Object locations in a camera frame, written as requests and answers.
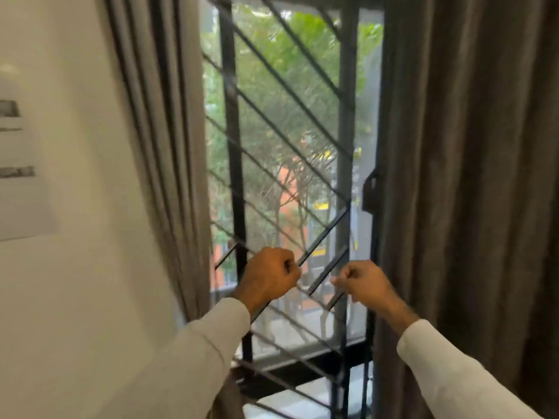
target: paper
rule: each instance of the paper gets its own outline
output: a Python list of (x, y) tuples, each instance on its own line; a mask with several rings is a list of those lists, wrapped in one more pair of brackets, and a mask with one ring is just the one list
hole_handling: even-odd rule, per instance
[(0, 75), (0, 241), (54, 232), (36, 140), (12, 83)]

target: gray curtain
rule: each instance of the gray curtain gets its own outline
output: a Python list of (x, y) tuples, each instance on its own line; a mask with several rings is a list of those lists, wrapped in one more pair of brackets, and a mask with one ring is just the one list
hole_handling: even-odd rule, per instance
[[(559, 417), (559, 0), (386, 0), (380, 263), (452, 343)], [(383, 321), (374, 417), (428, 417)]]
[[(212, 267), (199, 0), (105, 0), (105, 6), (153, 226), (178, 305), (191, 321), (210, 309)], [(243, 417), (232, 379), (209, 416)]]

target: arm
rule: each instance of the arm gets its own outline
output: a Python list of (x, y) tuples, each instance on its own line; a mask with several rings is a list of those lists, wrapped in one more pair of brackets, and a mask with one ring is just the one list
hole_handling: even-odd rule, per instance
[(375, 310), (400, 336), (398, 354), (413, 372), (435, 418), (540, 418), (478, 361), (459, 351), (428, 321), (420, 319), (396, 295), (372, 261), (348, 263), (332, 283)]
[(250, 316), (283, 296), (300, 276), (291, 251), (265, 248), (257, 253), (231, 298), (187, 324), (96, 419), (206, 417), (250, 329)]

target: person's left hand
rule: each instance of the person's left hand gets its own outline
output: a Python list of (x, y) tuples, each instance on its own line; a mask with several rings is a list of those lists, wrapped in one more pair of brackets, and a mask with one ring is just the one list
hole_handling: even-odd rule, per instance
[(291, 250), (265, 247), (250, 259), (232, 296), (252, 315), (265, 303), (283, 296), (301, 277)]

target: window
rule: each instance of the window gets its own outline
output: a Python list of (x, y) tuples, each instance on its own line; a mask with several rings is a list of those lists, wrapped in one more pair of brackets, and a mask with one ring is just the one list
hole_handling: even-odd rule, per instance
[[(271, 400), (279, 406), (296, 406), (299, 413), (287, 409), (287, 415), (327, 416), (348, 406), (339, 405), (339, 387), (329, 382), (342, 373), (342, 356), (358, 364), (366, 350), (366, 310), (345, 301), (332, 308), (339, 295), (329, 277), (371, 245), (371, 221), (361, 223), (358, 195), (371, 171), (365, 161), (374, 158), (376, 124), (360, 100), (371, 81), (371, 58), (380, 51), (382, 26), (357, 24), (355, 8), (330, 16), (269, 0), (202, 1), (208, 185), (218, 265), (213, 299), (234, 287), (247, 259), (264, 246), (290, 248), (304, 271), (298, 288), (256, 318), (236, 353), (235, 373), (258, 403), (274, 394)], [(354, 57), (350, 40), (357, 42)], [(353, 61), (354, 84), (348, 75)], [(378, 72), (373, 79), (380, 79)], [(340, 127), (341, 118), (355, 121), (355, 130)], [(268, 373), (281, 377), (281, 384)], [(351, 379), (343, 381), (346, 386)], [(283, 392), (286, 386), (297, 391)], [(316, 411), (301, 407), (316, 406), (316, 400)], [(265, 413), (252, 409), (258, 408), (248, 408), (249, 417), (269, 414), (266, 406)]]

